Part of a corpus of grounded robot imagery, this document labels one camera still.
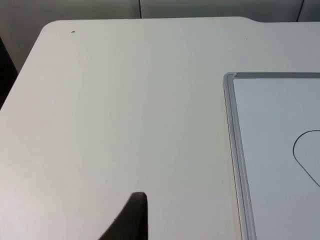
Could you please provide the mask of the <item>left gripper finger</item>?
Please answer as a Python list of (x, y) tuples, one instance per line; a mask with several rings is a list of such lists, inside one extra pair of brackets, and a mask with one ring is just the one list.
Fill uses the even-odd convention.
[(134, 192), (100, 240), (147, 240), (148, 198), (144, 192)]

